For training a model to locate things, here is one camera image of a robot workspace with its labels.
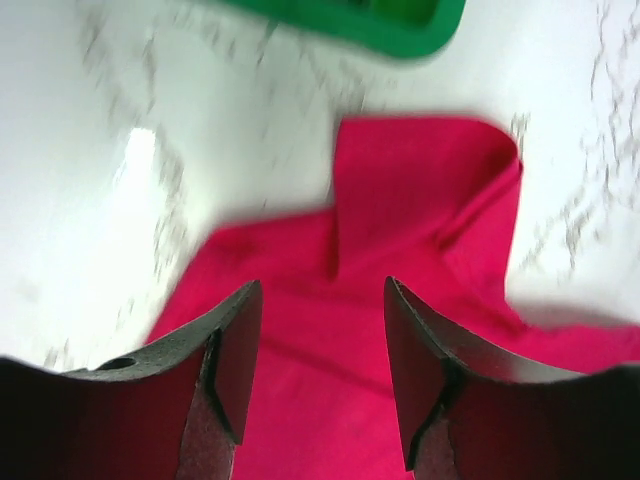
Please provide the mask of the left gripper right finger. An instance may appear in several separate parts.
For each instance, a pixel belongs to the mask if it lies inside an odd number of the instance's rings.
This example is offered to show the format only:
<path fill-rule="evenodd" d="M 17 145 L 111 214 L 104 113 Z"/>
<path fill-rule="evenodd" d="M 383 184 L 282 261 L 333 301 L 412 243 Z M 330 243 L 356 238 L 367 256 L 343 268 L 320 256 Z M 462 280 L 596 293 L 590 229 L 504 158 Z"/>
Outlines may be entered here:
<path fill-rule="evenodd" d="M 595 374 L 507 351 L 394 278 L 384 320 L 406 469 L 417 479 L 635 479 L 639 369 Z"/>

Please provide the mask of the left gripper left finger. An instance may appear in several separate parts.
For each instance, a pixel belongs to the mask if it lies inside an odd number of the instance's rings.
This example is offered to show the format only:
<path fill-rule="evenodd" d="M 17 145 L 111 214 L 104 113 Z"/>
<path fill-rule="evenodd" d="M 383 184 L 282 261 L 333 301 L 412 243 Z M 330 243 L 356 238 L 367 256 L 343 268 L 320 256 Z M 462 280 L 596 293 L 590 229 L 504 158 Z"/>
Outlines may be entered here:
<path fill-rule="evenodd" d="M 218 306 L 94 370 L 1 361 L 5 479 L 227 479 L 242 443 L 263 295 Z"/>

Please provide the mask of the magenta t shirt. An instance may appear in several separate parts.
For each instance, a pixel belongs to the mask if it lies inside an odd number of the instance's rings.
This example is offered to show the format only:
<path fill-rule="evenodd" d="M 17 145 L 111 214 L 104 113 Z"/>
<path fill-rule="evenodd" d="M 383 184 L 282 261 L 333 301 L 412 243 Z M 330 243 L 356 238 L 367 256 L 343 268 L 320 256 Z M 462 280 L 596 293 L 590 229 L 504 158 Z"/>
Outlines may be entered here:
<path fill-rule="evenodd" d="M 152 337 L 261 283 L 236 478 L 415 478 L 404 464 L 388 357 L 388 278 L 516 355 L 580 374 L 639 369 L 636 327 L 544 329 L 508 306 L 521 177 L 515 143 L 479 120 L 351 118 L 338 133 L 331 207 L 220 229 L 204 242 Z"/>

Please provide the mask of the green plastic bin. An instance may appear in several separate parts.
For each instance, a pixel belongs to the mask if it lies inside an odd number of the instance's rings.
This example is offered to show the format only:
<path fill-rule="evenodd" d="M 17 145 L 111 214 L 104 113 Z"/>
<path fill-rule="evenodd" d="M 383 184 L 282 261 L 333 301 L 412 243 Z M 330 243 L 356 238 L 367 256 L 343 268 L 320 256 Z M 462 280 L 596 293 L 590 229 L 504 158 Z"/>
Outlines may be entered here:
<path fill-rule="evenodd" d="M 235 0 L 231 6 L 393 59 L 416 60 L 454 36 L 465 0 Z"/>

